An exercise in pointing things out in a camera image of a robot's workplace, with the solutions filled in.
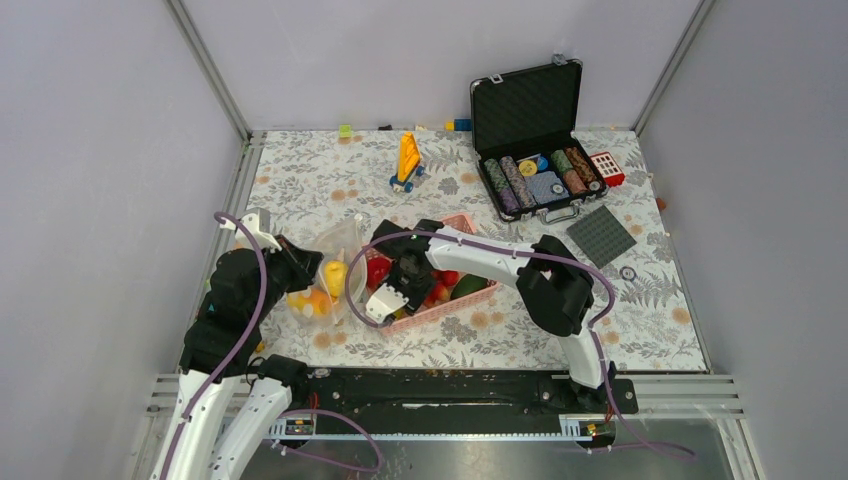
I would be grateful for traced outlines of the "yellow orange mango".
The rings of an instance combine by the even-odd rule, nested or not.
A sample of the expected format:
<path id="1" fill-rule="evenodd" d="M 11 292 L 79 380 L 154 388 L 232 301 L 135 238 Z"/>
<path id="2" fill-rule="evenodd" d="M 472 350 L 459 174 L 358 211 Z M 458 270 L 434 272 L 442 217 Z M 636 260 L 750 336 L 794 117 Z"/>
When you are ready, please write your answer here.
<path id="1" fill-rule="evenodd" d="M 323 318 L 333 310 L 333 298 L 320 289 L 307 289 L 286 295 L 288 308 L 307 319 Z"/>

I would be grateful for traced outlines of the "yellow lemon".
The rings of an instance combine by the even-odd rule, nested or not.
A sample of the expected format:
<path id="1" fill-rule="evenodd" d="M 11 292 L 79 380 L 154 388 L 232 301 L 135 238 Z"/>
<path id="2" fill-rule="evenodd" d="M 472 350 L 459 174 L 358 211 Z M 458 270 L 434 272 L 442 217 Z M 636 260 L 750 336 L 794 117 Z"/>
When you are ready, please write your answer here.
<path id="1" fill-rule="evenodd" d="M 331 260 L 323 267 L 323 283 L 325 291 L 334 298 L 339 298 L 345 292 L 345 278 L 349 267 L 344 261 Z"/>

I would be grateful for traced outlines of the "clear zip top bag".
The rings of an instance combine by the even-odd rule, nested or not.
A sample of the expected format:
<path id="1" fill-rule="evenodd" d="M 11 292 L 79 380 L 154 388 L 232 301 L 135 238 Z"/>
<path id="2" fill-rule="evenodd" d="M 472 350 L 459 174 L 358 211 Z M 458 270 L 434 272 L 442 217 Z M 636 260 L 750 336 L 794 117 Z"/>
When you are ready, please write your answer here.
<path id="1" fill-rule="evenodd" d="M 288 294 L 286 306 L 302 325 L 336 327 L 350 314 L 347 294 L 359 302 L 365 290 L 366 260 L 354 262 L 363 246 L 361 214 L 347 217 L 321 232 L 311 245 L 323 254 L 315 282 L 305 290 Z"/>

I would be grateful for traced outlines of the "red lychee bunch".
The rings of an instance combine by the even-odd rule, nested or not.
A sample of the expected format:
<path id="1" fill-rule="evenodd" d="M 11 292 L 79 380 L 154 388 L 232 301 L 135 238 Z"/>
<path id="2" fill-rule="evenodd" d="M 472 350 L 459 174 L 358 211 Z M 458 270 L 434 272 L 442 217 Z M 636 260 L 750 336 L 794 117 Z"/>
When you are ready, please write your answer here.
<path id="1" fill-rule="evenodd" d="M 460 273 L 454 270 L 434 270 L 431 275 L 436 283 L 424 301 L 427 308 L 450 301 L 451 290 L 461 278 Z"/>

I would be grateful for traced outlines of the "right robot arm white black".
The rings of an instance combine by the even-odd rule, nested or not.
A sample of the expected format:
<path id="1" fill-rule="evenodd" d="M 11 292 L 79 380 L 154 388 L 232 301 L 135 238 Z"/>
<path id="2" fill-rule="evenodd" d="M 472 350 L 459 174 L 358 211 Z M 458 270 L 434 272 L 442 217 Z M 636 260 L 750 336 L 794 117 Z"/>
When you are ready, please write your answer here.
<path id="1" fill-rule="evenodd" d="M 575 383 L 573 396 L 583 410 L 597 412 L 613 398 L 611 363 L 589 318 L 593 288 L 600 283 L 615 302 L 612 284 L 596 268 L 579 262 L 556 237 L 534 243 L 508 243 L 462 232 L 435 220 L 403 228 L 384 220 L 364 253 L 375 250 L 391 260 L 388 276 L 353 314 L 374 329 L 388 327 L 399 310 L 415 313 L 434 287 L 434 271 L 457 271 L 500 283 L 517 291 L 530 319 L 557 337 Z"/>

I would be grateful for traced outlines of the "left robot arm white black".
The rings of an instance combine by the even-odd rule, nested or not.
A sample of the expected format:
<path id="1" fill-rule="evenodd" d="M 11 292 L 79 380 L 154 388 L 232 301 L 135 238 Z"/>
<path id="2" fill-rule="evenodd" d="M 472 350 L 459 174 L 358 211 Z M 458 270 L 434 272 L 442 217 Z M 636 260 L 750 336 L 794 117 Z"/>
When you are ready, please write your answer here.
<path id="1" fill-rule="evenodd" d="M 314 285 L 323 261 L 270 230 L 262 208 L 241 217 L 217 212 L 242 251 L 220 255 L 196 319 L 184 336 L 177 401 L 154 479 L 238 479 L 284 410 L 309 401 L 303 362 L 271 355 L 254 371 L 249 398 L 229 426 L 222 422 L 261 340 L 259 326 L 287 294 Z"/>

